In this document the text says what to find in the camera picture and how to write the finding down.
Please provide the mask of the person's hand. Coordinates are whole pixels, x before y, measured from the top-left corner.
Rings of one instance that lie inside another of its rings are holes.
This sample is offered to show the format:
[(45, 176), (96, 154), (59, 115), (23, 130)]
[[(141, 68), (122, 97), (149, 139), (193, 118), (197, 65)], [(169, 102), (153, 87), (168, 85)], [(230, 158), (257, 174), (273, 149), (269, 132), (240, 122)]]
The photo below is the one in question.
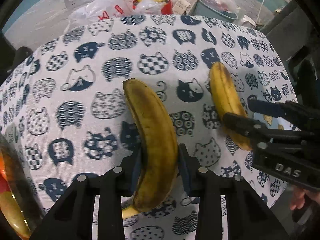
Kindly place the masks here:
[(289, 205), (290, 210), (301, 209), (305, 204), (305, 198), (308, 196), (311, 200), (319, 204), (320, 195), (319, 192), (309, 191), (301, 187), (293, 187), (293, 195)]

